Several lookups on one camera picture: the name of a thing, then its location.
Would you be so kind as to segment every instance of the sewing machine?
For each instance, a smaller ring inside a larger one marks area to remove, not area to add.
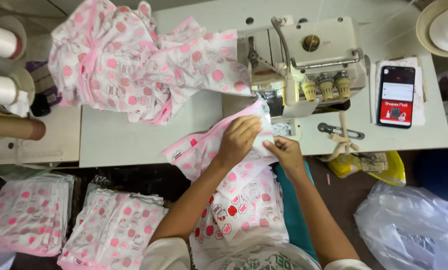
[[[223,95],[224,117],[263,98],[270,120],[290,123],[300,139],[296,118],[347,110],[366,86],[359,28],[350,17],[295,23],[292,16],[269,19],[273,28],[247,33],[238,46],[239,62],[248,67],[253,98]]]

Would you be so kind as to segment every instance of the fabric stack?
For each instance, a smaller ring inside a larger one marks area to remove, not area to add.
[[[161,197],[94,190],[57,264],[64,270],[137,270],[166,214]]]
[[[165,125],[201,89],[250,96],[236,30],[208,33],[188,18],[155,33],[151,6],[87,0],[52,32],[49,71],[62,106],[89,104]]]
[[[263,146],[264,140],[273,141],[273,129],[264,117],[263,106],[258,100],[217,123],[209,132],[189,135],[163,152],[168,162],[194,182],[216,156],[223,133],[234,119],[251,114],[262,116],[263,130],[251,152],[219,184],[190,237],[193,260],[199,270],[225,253],[257,244],[289,242],[282,190],[269,167],[277,158]]]
[[[69,221],[74,177],[46,173],[8,181],[0,191],[0,250],[59,254]]]

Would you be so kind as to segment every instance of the smartphone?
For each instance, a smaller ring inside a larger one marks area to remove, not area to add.
[[[411,127],[415,78],[415,68],[382,67],[377,108],[379,126]]]

